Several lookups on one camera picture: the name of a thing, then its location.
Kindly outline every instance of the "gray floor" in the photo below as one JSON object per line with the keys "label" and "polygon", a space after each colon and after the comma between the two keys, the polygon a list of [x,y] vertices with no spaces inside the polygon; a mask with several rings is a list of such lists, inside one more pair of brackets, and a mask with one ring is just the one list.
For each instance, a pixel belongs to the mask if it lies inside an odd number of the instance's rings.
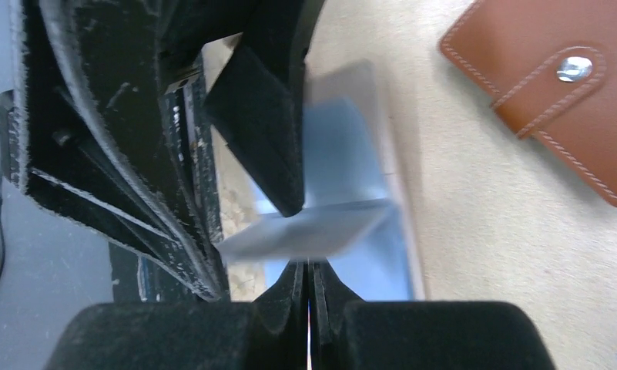
{"label": "gray floor", "polygon": [[[0,93],[12,87],[8,4],[0,0]],[[7,260],[0,281],[0,368],[42,368],[68,321],[112,301],[108,244],[4,185]]]}

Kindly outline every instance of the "wallet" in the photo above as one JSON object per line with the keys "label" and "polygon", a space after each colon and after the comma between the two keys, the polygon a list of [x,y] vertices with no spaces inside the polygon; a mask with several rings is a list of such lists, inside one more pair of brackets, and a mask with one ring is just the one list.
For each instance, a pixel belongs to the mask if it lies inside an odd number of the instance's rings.
{"label": "wallet", "polygon": [[617,207],[617,0],[478,0],[441,52]]}

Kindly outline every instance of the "metal button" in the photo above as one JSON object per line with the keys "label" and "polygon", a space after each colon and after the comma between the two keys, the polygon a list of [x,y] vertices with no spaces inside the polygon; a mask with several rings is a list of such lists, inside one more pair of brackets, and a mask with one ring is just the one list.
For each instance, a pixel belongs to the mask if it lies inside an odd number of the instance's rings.
{"label": "metal button", "polygon": [[558,67],[558,79],[563,82],[578,82],[592,73],[592,61],[581,56],[570,56]]}

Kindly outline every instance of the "white stitching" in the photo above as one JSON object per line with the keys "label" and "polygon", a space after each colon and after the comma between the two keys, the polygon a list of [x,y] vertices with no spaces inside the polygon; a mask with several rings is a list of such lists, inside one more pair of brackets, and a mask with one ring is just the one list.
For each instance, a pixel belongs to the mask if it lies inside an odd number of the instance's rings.
{"label": "white stitching", "polygon": [[557,113],[561,108],[564,107],[565,104],[567,104],[570,101],[572,101],[576,96],[585,93],[585,91],[589,90],[596,83],[600,82],[601,79],[603,78],[603,76],[605,76],[605,71],[607,70],[608,67],[607,67],[607,64],[605,62],[605,57],[603,56],[603,54],[601,54],[601,52],[599,52],[598,50],[596,50],[594,48],[589,48],[589,47],[585,48],[584,47],[583,49],[592,50],[593,52],[596,53],[596,55],[599,58],[599,67],[597,68],[597,72],[594,75],[594,77],[592,77],[590,80],[585,82],[582,86],[580,86],[577,89],[573,90],[569,95],[565,96],[563,99],[558,101],[556,104],[553,104],[552,106],[550,106],[547,110],[545,110],[537,118],[533,119],[528,125],[524,126],[524,128],[522,128],[522,129],[520,129],[519,132],[517,133],[517,137],[519,137],[519,138],[523,137],[534,125],[539,124],[543,120],[545,120],[545,119],[551,117],[553,114]]}
{"label": "white stitching", "polygon": [[585,167],[584,164],[582,164],[573,155],[571,155],[570,152],[568,152],[562,145],[560,145],[560,143],[553,140],[553,138],[550,137],[545,131],[539,131],[539,133],[551,145],[553,145],[557,150],[559,150],[560,153],[562,153],[569,160],[571,160],[585,175],[589,176],[589,178],[592,179],[596,183],[596,185],[599,185],[608,194],[608,196],[610,196],[611,198],[617,199],[617,195],[612,190],[610,190],[607,185],[605,185],[598,177],[596,177],[594,173],[589,172],[587,167]]}
{"label": "white stitching", "polygon": [[564,54],[565,52],[569,52],[569,51],[576,50],[576,49],[589,49],[589,50],[592,50],[593,52],[596,52],[599,55],[601,54],[598,50],[594,48],[589,48],[587,46],[572,46],[571,48],[560,50],[559,52],[555,53],[550,58],[546,59],[546,61],[544,61],[539,67],[537,67],[537,69],[531,72],[531,74],[526,76],[526,78],[523,79],[517,86],[513,87],[510,91],[508,91],[507,94],[503,95],[503,97],[501,97],[499,100],[493,103],[491,105],[492,109],[496,109],[496,107],[500,106],[501,104],[505,103],[506,100],[513,97],[513,95],[516,94],[517,91],[519,91],[522,87],[526,86],[526,84],[531,82],[535,77],[539,76],[539,74],[544,72],[546,67],[553,64],[553,62],[555,62],[555,60],[557,60],[561,54]]}
{"label": "white stitching", "polygon": [[[451,31],[449,31],[444,40],[442,40],[442,46],[444,46],[444,50],[450,52],[451,56],[456,58],[469,72],[471,72],[474,76],[477,76],[485,85],[489,86],[494,93],[500,93],[500,91],[498,91],[498,89],[492,82],[486,79],[478,70],[476,70],[471,64],[469,64],[469,62],[462,58],[449,44],[456,31],[463,26],[463,24],[469,19],[469,17],[471,17],[484,2],[485,0],[477,0],[475,4],[473,4],[470,8],[467,9],[467,11],[465,11],[462,17],[451,29]],[[605,191],[605,193],[608,194],[609,197],[617,199],[617,195],[612,190],[610,190],[607,185],[605,185],[598,177],[596,177],[596,175],[589,172],[587,167],[585,167],[580,161],[573,157],[573,155],[571,155],[570,152],[568,152],[562,145],[560,145],[560,143],[553,140],[553,138],[551,138],[545,131],[540,131],[540,134],[545,140],[549,141],[551,145],[553,145],[557,150],[559,150],[562,155],[566,156],[569,160],[571,160],[571,162],[574,163],[583,173],[585,173],[585,175],[589,176],[589,178],[594,181],[596,185],[601,187]]]}
{"label": "white stitching", "polygon": [[473,4],[469,9],[464,12],[464,14],[454,24],[453,28],[451,28],[451,31],[449,31],[446,37],[444,37],[444,40],[442,40],[442,46],[444,46],[444,50],[451,53],[451,56],[457,59],[469,72],[471,72],[472,75],[478,77],[481,82],[487,85],[492,90],[492,92],[499,94],[500,91],[498,91],[496,86],[487,78],[485,78],[485,76],[483,76],[476,68],[474,68],[471,63],[467,62],[466,59],[464,59],[460,54],[458,54],[458,52],[456,52],[449,43],[451,39],[453,39],[455,33],[460,29],[460,27],[462,27],[466,23],[466,21],[476,12],[476,10],[478,10],[478,8],[481,7],[484,2],[485,0],[478,0],[475,4]]}

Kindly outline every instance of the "brown leather wallet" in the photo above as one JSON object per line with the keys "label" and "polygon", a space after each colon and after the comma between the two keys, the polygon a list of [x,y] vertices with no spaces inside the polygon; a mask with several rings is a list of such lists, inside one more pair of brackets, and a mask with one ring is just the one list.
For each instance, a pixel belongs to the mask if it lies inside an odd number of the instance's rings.
{"label": "brown leather wallet", "polygon": [[617,207],[617,0],[478,0],[441,51]]}

